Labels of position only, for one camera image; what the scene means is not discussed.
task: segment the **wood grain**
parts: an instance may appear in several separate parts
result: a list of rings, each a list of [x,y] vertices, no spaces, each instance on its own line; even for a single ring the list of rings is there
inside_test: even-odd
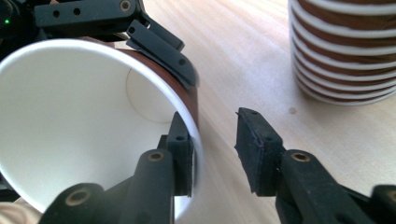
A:
[[[313,153],[341,184],[369,195],[396,184],[396,97],[365,106],[319,102],[297,87],[286,0],[150,0],[148,14],[181,38],[200,77],[205,173],[177,223],[279,223],[274,198],[249,192],[233,149],[238,107],[259,111],[286,148]]]

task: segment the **light wood surface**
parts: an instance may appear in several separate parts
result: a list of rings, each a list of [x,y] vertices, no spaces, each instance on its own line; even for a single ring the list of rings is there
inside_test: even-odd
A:
[[[238,107],[259,111],[287,149],[313,153],[341,184],[369,195],[396,184],[396,96],[365,106],[319,102],[297,87],[286,0],[151,0],[148,14],[181,38],[199,77],[205,173],[177,223],[279,223],[257,198],[233,146]]]

